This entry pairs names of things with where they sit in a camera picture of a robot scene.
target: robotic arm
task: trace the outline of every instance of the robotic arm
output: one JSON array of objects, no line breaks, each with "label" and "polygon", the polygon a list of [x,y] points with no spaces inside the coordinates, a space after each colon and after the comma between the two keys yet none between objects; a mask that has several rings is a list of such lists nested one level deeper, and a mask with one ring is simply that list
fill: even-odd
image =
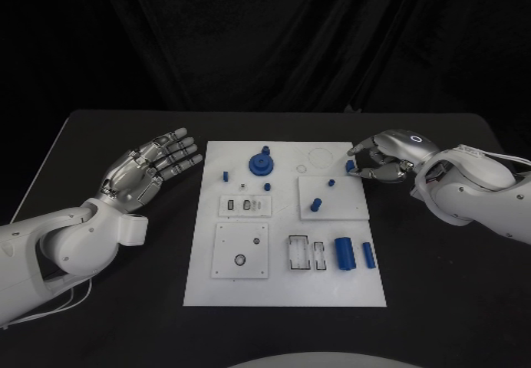
[{"label": "robotic arm", "polygon": [[[186,129],[130,150],[114,162],[94,198],[79,208],[0,228],[0,326],[88,280],[110,265],[118,244],[143,245],[147,218],[131,212],[163,182],[202,161]],[[43,279],[36,243],[63,274]]]},{"label": "robotic arm", "polygon": [[362,150],[368,150],[379,167],[359,169],[348,163],[349,175],[401,182],[414,173],[410,194],[443,221],[457,226],[478,221],[499,235],[531,244],[531,172],[514,175],[488,156],[531,166],[528,160],[463,145],[440,151],[424,136],[408,130],[376,134],[348,155]]}]

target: black table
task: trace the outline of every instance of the black table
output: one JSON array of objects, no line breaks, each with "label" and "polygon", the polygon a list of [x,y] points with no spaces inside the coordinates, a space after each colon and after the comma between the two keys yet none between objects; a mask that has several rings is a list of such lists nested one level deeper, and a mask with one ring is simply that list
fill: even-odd
[{"label": "black table", "polygon": [[[16,220],[81,205],[125,149],[179,127],[199,153],[208,140],[356,143],[391,128],[501,151],[469,114],[76,111]],[[138,211],[146,244],[121,247],[85,302],[0,331],[3,366],[225,367],[304,351],[428,367],[531,364],[531,247],[441,222],[407,183],[364,183],[387,308],[183,307],[200,183],[202,166],[164,184]]]}]

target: robotic hand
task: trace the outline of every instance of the robotic hand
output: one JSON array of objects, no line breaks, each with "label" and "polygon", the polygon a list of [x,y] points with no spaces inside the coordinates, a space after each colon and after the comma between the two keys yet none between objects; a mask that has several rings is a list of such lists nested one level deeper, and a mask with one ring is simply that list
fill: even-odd
[{"label": "robotic hand", "polygon": [[443,221],[463,226],[476,220],[502,236],[531,244],[531,172],[514,175],[486,156],[531,166],[528,160],[465,145],[440,151],[424,136],[408,130],[376,134],[348,155],[365,149],[379,167],[359,169],[348,162],[349,175],[401,182],[413,172],[417,176],[410,194]]},{"label": "robotic hand", "polygon": [[[196,155],[179,162],[196,152],[186,134],[186,129],[177,129],[130,150],[81,207],[0,227],[0,326],[89,280],[110,265],[118,244],[144,244],[147,218],[130,212],[149,203],[163,182],[202,161]],[[37,242],[63,271],[50,279],[40,274]]]}]

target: table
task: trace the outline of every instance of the table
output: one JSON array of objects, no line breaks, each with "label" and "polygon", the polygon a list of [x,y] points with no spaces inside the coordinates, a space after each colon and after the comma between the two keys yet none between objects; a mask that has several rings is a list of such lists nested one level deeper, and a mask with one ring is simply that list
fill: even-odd
[{"label": "table", "polygon": [[[208,140],[356,143],[391,128],[418,132],[443,148],[465,143],[501,151],[470,114],[81,110],[16,220],[81,205],[125,149],[179,127],[200,153]],[[364,182],[387,308],[183,307],[200,182],[199,166],[164,184],[138,211],[150,221],[146,244],[121,247],[85,302],[0,331],[3,366],[224,367],[304,351],[428,367],[531,362],[531,247],[476,223],[441,222],[408,196],[411,179]]]}]

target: black backdrop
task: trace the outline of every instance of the black backdrop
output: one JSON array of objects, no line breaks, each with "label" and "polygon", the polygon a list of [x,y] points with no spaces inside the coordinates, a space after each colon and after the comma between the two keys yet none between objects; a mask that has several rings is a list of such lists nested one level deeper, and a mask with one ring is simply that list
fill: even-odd
[{"label": "black backdrop", "polygon": [[529,158],[529,19],[516,0],[9,2],[1,223],[79,108],[472,112]]}]

